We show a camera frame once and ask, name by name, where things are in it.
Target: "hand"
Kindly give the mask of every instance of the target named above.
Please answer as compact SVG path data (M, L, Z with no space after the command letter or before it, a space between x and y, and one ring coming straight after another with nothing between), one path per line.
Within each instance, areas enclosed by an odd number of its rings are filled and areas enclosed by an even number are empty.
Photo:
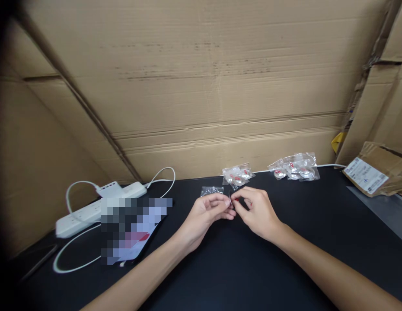
M238 199L244 198L249 210L246 210ZM279 236L284 224L276 216L271 206L267 192L251 187L244 187L233 193L231 196L236 212L243 219L244 223L258 236L274 242Z
M229 198L220 193L209 194L195 201L187 219L175 233L187 246L188 254L200 245L213 222L219 219L234 219L236 212L229 207Z

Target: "person's left hand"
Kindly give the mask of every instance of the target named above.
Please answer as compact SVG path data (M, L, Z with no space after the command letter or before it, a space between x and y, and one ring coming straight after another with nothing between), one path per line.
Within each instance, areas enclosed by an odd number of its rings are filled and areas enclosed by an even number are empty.
M176 232L176 236L186 245L187 254L200 245L213 222L234 219L236 211L229 207L229 198L220 193L209 194L195 201L187 219Z

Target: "printed label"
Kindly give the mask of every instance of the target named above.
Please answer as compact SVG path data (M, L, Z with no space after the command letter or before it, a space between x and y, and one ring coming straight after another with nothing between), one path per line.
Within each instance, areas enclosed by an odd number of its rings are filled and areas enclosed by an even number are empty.
M369 194L373 194L388 180L386 175L360 158L355 158L347 166L345 173Z

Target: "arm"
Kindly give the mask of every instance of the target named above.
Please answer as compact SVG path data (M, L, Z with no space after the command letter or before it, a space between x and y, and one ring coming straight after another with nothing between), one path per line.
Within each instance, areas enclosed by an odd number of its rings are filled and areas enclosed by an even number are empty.
M239 197L250 210L235 201ZM402 310L402 302L283 224L266 191L244 187L231 200L245 224L292 258L339 310Z
M200 245L214 221L234 219L236 212L229 205L223 194L198 198L187 219L167 242L83 310L137 310L176 265Z

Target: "plastic bag with red and white item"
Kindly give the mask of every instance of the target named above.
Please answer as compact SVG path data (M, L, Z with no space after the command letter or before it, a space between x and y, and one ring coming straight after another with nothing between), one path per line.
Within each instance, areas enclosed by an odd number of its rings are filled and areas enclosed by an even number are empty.
M249 179L254 177L249 163L234 166L232 168L223 169L223 185L229 184L233 190L245 185Z
M287 176L289 180L313 181L320 179L313 152L295 153L268 166L277 180Z

